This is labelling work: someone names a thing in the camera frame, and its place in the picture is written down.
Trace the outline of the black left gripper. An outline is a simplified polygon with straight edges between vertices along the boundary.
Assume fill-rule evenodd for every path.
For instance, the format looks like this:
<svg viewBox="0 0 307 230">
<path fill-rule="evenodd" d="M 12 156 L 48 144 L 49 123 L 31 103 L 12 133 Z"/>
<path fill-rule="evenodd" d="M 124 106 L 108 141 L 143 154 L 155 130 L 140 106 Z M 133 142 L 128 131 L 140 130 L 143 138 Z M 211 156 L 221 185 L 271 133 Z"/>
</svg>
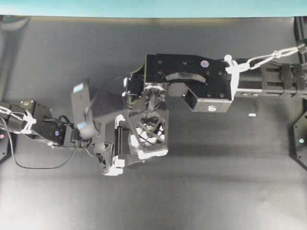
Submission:
<svg viewBox="0 0 307 230">
<path fill-rule="evenodd" d="M 73 149 L 86 150 L 91 157 L 97 157 L 100 173 L 103 176 L 123 174 L 125 160 L 115 153 L 115 127 L 113 124 L 102 124 L 114 121 L 116 116 L 125 114 L 127 105 L 119 94 L 97 90 L 93 96 L 93 123 L 99 124 L 98 131 L 84 138 L 75 125 L 71 125 L 71 144 Z"/>
</svg>

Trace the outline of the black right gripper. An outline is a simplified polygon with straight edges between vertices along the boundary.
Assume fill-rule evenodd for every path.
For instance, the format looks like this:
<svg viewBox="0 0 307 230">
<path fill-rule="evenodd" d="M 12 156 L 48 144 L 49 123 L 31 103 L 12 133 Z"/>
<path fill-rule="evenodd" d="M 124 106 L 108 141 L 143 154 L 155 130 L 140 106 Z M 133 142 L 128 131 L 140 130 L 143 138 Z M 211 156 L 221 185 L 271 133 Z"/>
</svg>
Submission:
<svg viewBox="0 0 307 230">
<path fill-rule="evenodd" d="M 145 83 L 141 75 L 123 80 L 128 122 L 124 115 L 115 118 L 115 152 L 119 158 L 127 158 L 130 152 L 140 160 L 168 153 L 169 111 L 165 98 L 155 111 L 149 113 L 145 108 L 144 88 L 151 84 L 155 83 Z"/>
</svg>

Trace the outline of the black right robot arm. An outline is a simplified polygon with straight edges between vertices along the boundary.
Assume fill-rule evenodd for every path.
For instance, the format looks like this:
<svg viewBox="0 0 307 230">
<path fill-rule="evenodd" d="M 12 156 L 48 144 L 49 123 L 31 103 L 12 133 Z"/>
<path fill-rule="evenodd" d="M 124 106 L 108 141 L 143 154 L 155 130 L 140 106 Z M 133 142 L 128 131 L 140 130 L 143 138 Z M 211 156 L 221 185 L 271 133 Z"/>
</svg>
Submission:
<svg viewBox="0 0 307 230">
<path fill-rule="evenodd" d="M 128 154 L 140 161 L 168 153 L 169 110 L 165 98 L 179 97 L 193 112 L 225 113 L 236 97 L 305 99 L 307 70 L 262 57 L 222 60 L 196 55 L 147 55 L 127 76 L 119 129 L 128 133 Z"/>
</svg>

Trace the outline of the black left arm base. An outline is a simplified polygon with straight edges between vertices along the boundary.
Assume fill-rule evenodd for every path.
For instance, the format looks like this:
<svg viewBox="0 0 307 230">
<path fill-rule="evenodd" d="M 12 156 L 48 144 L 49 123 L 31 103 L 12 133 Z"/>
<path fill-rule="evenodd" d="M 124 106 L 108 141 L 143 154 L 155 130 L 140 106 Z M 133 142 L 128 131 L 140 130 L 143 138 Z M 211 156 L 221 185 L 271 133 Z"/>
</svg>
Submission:
<svg viewBox="0 0 307 230">
<path fill-rule="evenodd" d="M 12 156 L 10 141 L 5 130 L 0 130 L 0 163 Z"/>
</svg>

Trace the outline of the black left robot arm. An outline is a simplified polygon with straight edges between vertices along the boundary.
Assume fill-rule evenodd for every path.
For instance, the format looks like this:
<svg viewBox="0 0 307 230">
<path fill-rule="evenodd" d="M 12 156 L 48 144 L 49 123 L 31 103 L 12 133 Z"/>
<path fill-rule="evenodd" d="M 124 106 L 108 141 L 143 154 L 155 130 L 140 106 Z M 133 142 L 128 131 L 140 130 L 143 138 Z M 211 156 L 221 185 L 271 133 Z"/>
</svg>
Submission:
<svg viewBox="0 0 307 230">
<path fill-rule="evenodd" d="M 12 159 L 17 167 L 32 171 L 51 171 L 70 163 L 78 151 L 84 151 L 99 162 L 105 176 L 123 174 L 133 160 L 122 141 L 123 104 L 119 95 L 87 90 L 71 95 L 74 121 L 65 115 L 54 117 L 50 109 L 33 100 L 19 105 L 0 103 L 0 129 L 5 132 Z M 18 161 L 12 136 L 23 135 L 54 149 L 71 150 L 69 157 L 54 166 L 26 166 Z"/>
</svg>

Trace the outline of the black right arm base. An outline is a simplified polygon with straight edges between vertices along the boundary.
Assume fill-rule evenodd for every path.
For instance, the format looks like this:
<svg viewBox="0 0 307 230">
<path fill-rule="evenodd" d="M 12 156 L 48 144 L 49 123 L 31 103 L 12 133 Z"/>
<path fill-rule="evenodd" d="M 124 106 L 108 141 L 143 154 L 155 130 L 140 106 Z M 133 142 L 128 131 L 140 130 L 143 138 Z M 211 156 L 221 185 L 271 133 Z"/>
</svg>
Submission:
<svg viewBox="0 0 307 230">
<path fill-rule="evenodd" d="M 289 156 L 307 171 L 307 112 L 289 125 Z"/>
</svg>

